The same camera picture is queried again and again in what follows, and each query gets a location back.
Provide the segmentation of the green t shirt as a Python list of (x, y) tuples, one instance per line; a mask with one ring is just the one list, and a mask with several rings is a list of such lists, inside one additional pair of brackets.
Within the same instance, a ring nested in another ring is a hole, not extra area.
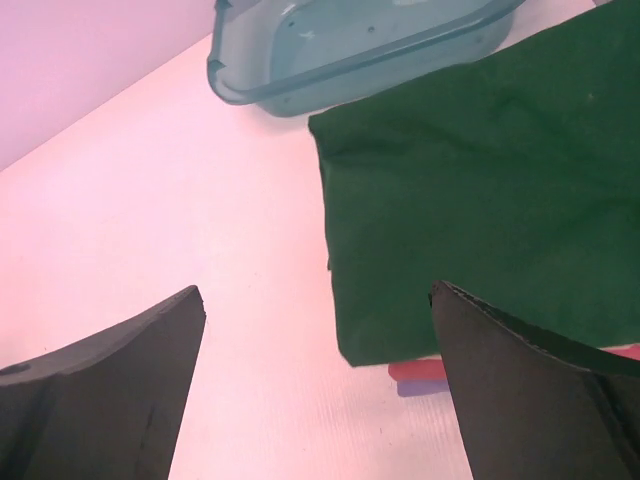
[(595, 347), (639, 339), (639, 5), (311, 117), (337, 343), (434, 355), (450, 282)]

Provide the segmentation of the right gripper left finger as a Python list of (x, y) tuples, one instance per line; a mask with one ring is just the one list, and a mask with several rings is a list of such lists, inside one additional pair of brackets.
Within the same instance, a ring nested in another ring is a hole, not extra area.
[(4, 479), (166, 479), (205, 327), (196, 286), (1, 371)]

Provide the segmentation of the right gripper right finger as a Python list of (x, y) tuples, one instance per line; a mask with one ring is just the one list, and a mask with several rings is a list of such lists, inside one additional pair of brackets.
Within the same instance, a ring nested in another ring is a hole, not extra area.
[(636, 479), (639, 363), (527, 324), (448, 282), (432, 320), (476, 479)]

